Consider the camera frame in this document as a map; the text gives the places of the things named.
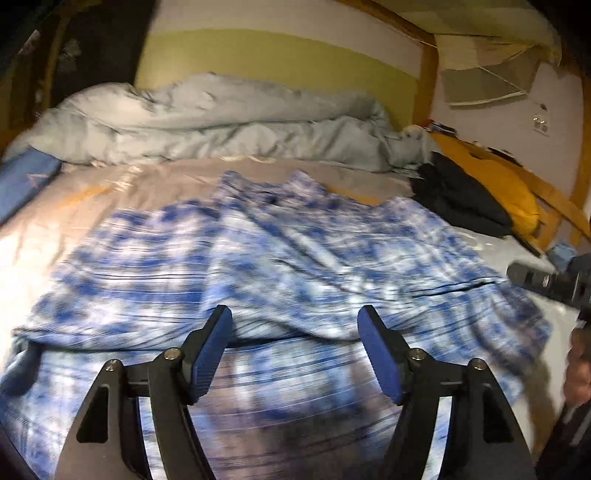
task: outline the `electrical outlet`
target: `electrical outlet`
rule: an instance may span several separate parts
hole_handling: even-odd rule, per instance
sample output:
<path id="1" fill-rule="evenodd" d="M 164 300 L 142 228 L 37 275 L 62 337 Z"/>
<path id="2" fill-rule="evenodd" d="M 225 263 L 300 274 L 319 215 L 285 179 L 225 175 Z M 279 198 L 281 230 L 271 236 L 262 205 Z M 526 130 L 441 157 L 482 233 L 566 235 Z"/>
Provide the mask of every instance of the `electrical outlet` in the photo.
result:
<path id="1" fill-rule="evenodd" d="M 550 126 L 548 125 L 548 120 L 543 118 L 542 116 L 535 116 L 534 117 L 534 130 L 546 137 L 550 135 Z"/>

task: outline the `beige bedsheet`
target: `beige bedsheet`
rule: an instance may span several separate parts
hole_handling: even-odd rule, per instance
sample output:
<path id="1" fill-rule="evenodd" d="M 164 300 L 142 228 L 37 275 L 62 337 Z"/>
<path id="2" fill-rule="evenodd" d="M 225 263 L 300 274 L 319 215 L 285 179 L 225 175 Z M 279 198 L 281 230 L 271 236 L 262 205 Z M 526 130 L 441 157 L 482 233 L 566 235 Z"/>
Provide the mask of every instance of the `beige bedsheet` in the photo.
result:
<path id="1" fill-rule="evenodd" d="M 231 161 L 180 160 L 157 166 L 83 168 L 58 176 L 0 229 L 0 367 L 8 353 L 11 329 L 26 317 L 44 290 L 54 265 L 116 208 L 150 210 L 176 201 L 208 197 L 226 170 L 253 181 L 277 183 L 288 179 L 296 169 L 361 202 L 411 194 L 406 181 L 386 174 L 299 160 L 263 162 L 249 157 Z M 109 190 L 96 193 L 97 186 Z M 512 238 L 493 239 L 457 230 L 501 274 L 516 259 L 550 267 L 547 261 L 534 259 Z M 564 358 L 576 314 L 544 299 L 534 298 L 534 301 L 555 327 L 528 382 L 526 395 L 514 407 L 526 440 L 535 448 L 545 441 L 561 403 Z"/>

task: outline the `pillow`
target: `pillow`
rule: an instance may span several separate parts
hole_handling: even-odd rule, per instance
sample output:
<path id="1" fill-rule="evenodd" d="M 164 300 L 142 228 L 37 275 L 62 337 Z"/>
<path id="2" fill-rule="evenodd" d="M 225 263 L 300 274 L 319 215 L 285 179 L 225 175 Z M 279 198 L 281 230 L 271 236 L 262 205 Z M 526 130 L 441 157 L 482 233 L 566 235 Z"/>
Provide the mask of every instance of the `pillow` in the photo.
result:
<path id="1" fill-rule="evenodd" d="M 34 148 L 0 166 L 0 225 L 39 194 L 60 166 L 61 160 Z"/>

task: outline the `blue and white fabric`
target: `blue and white fabric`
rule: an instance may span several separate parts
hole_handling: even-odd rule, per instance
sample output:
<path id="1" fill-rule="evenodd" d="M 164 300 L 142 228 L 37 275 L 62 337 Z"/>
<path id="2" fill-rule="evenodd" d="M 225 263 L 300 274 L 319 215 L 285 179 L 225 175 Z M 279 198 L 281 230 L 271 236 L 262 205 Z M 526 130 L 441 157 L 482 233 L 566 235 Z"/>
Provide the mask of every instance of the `blue and white fabric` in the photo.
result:
<path id="1" fill-rule="evenodd" d="M 103 221 L 15 332 L 0 416 L 40 478 L 106 360 L 153 359 L 219 303 L 232 310 L 232 342 L 190 411 L 220 480 L 374 478 L 400 410 L 359 341 L 364 304 L 437 359 L 485 359 L 510 401 L 550 333 L 522 290 L 415 201 L 371 207 L 302 172 L 278 185 L 228 172 L 208 201 Z M 141 408 L 152 474 L 164 479 L 149 402 Z"/>

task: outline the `blue gripper pad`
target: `blue gripper pad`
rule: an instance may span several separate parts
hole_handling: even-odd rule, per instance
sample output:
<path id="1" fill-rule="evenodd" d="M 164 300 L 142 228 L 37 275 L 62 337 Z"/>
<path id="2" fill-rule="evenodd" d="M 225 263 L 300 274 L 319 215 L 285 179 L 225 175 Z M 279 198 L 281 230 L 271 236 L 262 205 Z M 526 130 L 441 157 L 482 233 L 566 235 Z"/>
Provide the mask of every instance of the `blue gripper pad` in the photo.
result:
<path id="1" fill-rule="evenodd" d="M 218 305 L 203 328 L 189 333 L 183 342 L 181 370 L 192 402 L 209 390 L 231 333 L 232 312 L 225 305 Z"/>
<path id="2" fill-rule="evenodd" d="M 357 329 L 382 392 L 396 405 L 401 405 L 410 376 L 408 344 L 400 333 L 384 325 L 371 305 L 359 311 Z"/>

